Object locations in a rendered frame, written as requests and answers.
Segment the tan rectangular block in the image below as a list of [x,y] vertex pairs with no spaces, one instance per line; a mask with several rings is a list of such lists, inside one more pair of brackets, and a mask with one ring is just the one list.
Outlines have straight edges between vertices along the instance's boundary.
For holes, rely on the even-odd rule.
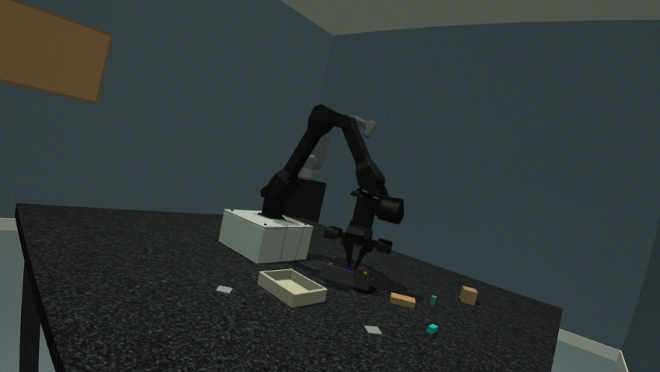
[[415,309],[416,306],[415,298],[412,298],[407,295],[399,295],[394,292],[391,292],[390,302],[396,305],[405,306],[413,309]]

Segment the tan cube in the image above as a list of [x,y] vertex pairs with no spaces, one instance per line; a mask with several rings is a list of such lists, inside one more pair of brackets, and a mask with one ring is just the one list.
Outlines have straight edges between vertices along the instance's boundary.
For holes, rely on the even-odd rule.
[[468,305],[474,305],[476,302],[476,296],[478,292],[476,289],[469,288],[468,286],[462,286],[461,292],[460,292],[460,301],[461,303],[467,303]]

